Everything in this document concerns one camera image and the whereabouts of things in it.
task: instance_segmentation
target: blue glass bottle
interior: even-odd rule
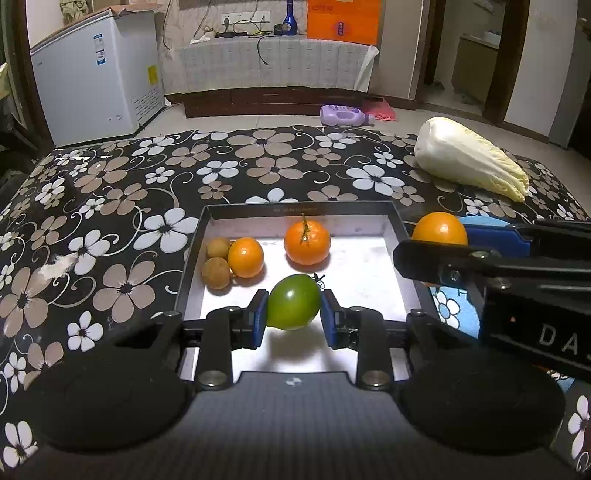
[[[294,17],[294,0],[287,0],[287,15],[281,25],[283,35],[297,35],[297,22]]]

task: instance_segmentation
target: metal bolt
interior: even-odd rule
[[[368,387],[383,387],[390,383],[390,376],[381,370],[368,370],[361,376],[361,381]]]
[[[486,257],[488,257],[489,252],[484,252],[482,250],[477,250],[476,252],[472,252],[470,255],[473,256],[473,257],[476,257],[476,258],[486,258]]]
[[[199,375],[199,383],[204,387],[219,387],[228,377],[219,370],[207,370]]]
[[[451,272],[449,272],[449,278],[451,278],[454,282],[459,282],[462,276],[460,275],[458,270],[452,270]]]
[[[507,278],[502,277],[489,278],[488,283],[491,287],[498,288],[499,290],[505,290],[511,287],[511,282]]]

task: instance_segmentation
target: white tablecloth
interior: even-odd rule
[[[374,46],[269,36],[214,38],[177,49],[185,93],[243,87],[305,86],[367,92]]]

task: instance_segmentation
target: tangerine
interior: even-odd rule
[[[330,234],[320,223],[302,217],[302,220],[287,229],[283,247],[292,261],[307,267],[328,257]]]
[[[433,212],[421,218],[412,238],[441,244],[468,244],[468,235],[460,220],[446,212]]]
[[[228,251],[228,265],[237,277],[252,278],[258,275],[264,263],[265,254],[261,244],[254,238],[239,238]]]

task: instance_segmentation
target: black tablecloth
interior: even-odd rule
[[[430,176],[414,161],[415,141],[415,135],[294,126],[190,131],[56,150],[45,158],[0,213],[4,467],[37,448],[19,400],[36,376],[173,307],[191,235],[208,203],[392,199],[407,222],[437,210],[526,223],[587,218],[535,160],[513,157],[531,177],[530,196],[517,204]],[[41,273],[42,265],[72,253],[75,266],[64,276]],[[575,437],[566,430],[570,453]],[[582,462],[584,448],[574,463]]]

